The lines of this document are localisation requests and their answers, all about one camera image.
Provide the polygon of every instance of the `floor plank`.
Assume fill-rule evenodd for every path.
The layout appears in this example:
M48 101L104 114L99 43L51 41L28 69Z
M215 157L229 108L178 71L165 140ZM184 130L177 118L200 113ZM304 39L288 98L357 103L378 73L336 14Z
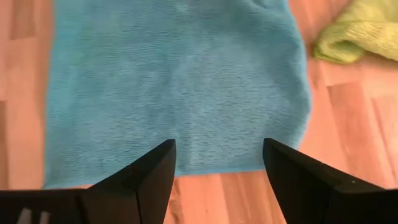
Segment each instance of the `floor plank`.
M331 86L329 92L349 172L383 187L394 185L384 146L378 142L381 137L373 132L360 83Z
M392 166L394 187L398 187L398 98L394 95L373 98L373 107L386 154Z
M0 3L0 101L6 99L6 57L11 33L12 0Z
M35 38L26 38L9 44L6 132L11 189L37 189L43 183L44 127L35 95L36 43Z
M8 161L6 151L6 102L0 101L0 190L8 189Z
M33 37L34 24L34 0L13 0L11 40Z

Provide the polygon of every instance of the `laminate floor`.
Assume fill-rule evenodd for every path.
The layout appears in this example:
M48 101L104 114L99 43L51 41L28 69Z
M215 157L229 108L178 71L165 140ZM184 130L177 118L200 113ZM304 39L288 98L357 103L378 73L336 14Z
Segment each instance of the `laminate floor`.
M350 0L290 0L308 55ZM43 182L51 0L0 2L0 189ZM308 57L313 112L302 152L385 188L398 187L398 63ZM284 223L265 172L180 177L165 223Z

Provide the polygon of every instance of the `blue towel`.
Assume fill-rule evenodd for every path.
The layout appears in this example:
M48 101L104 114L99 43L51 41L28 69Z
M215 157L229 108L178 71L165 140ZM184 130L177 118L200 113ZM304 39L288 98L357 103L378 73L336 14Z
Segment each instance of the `blue towel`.
M176 175L263 169L310 112L286 0L56 0L45 188L95 183L166 139Z

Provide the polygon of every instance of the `green cloth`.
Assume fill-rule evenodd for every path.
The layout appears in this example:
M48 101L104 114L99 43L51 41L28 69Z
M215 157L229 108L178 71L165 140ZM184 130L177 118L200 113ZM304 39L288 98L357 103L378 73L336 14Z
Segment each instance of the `green cloth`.
M346 64L366 51L398 61L398 0L355 0L321 33L314 57Z

